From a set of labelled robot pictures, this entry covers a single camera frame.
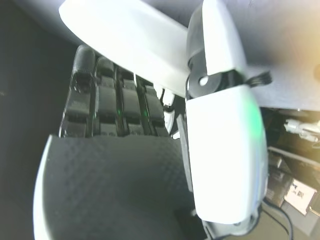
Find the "dark wall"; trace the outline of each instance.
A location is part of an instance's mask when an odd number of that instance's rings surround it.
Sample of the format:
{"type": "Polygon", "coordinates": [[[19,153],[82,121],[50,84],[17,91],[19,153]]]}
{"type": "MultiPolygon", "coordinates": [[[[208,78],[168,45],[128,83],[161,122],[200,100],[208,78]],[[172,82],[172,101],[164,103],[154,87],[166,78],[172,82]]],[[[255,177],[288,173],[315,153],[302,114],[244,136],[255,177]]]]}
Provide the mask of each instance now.
{"type": "Polygon", "coordinates": [[[0,239],[31,240],[33,191],[56,134],[77,46],[0,1],[0,239]]]}

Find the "black surface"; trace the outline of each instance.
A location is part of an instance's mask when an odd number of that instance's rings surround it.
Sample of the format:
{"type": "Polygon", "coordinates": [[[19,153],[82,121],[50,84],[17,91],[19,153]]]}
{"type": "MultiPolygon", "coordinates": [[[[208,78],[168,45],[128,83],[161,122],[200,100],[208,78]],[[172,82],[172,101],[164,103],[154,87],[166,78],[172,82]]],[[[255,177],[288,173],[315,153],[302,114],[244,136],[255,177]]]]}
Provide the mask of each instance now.
{"type": "Polygon", "coordinates": [[[43,199],[54,240],[183,240],[175,215],[193,209],[179,140],[53,137],[43,199]]]}
{"type": "Polygon", "coordinates": [[[56,134],[77,46],[0,1],[0,239],[32,240],[33,193],[56,134]]]}

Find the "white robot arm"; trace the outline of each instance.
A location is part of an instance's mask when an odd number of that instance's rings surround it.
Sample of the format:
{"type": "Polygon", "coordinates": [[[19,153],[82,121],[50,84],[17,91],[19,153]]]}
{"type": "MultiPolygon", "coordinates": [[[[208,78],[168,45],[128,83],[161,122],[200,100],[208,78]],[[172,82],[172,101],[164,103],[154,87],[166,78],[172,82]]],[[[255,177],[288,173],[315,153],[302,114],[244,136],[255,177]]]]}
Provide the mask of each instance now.
{"type": "Polygon", "coordinates": [[[224,4],[204,0],[188,29],[141,1],[66,0],[59,12],[97,52],[185,97],[196,213],[208,236],[247,234],[266,193],[267,144],[224,4]]]}

